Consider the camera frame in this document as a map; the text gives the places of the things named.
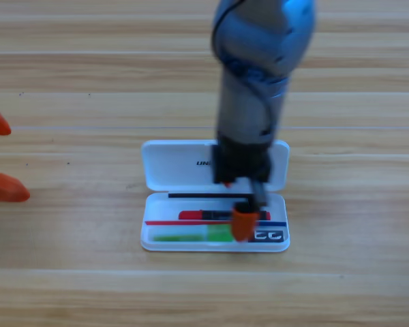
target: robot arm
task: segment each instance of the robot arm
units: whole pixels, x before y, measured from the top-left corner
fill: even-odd
[[[267,205],[268,149],[314,28],[314,0],[221,0],[217,9],[212,49],[223,72],[213,176],[214,183],[250,180],[253,201],[243,215]]]

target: black cable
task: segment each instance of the black cable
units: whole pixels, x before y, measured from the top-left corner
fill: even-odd
[[[211,43],[212,43],[212,50],[215,56],[219,59],[219,61],[225,66],[228,67],[228,63],[223,60],[223,58],[218,54],[217,51],[217,45],[216,45],[216,38],[217,38],[217,32],[218,29],[220,28],[221,24],[224,22],[224,19],[226,19],[227,15],[229,15],[232,11],[237,9],[240,5],[245,3],[247,0],[238,0],[237,2],[233,3],[231,6],[227,7],[226,10],[222,13],[218,21],[216,22],[213,31],[212,31],[212,38],[211,38]],[[270,120],[270,125],[267,130],[264,131],[264,134],[269,134],[271,133],[271,130],[273,128],[273,109],[271,107],[271,104],[268,102],[267,98],[261,94],[261,92],[256,89],[253,85],[249,84],[247,81],[243,80],[240,78],[238,75],[233,74],[233,76],[245,87],[247,87],[258,99],[259,101],[262,102],[263,106],[265,107],[265,110],[267,111],[269,115],[269,120]]]

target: open case lid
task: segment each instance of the open case lid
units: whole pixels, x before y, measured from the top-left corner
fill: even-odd
[[[211,146],[215,140],[152,140],[143,144],[147,187],[154,191],[248,193],[250,185],[246,178],[228,189],[213,183],[211,169]],[[269,149],[272,173],[267,191],[279,191],[285,187],[290,148],[276,140]]]

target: wooden table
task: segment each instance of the wooden table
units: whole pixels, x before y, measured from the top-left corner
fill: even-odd
[[[0,0],[0,327],[409,327],[409,0],[319,0],[281,254],[149,253],[140,145],[212,138],[217,0]]]

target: green marker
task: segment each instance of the green marker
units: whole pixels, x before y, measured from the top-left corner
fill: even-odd
[[[230,225],[160,226],[155,228],[155,242],[233,242]]]

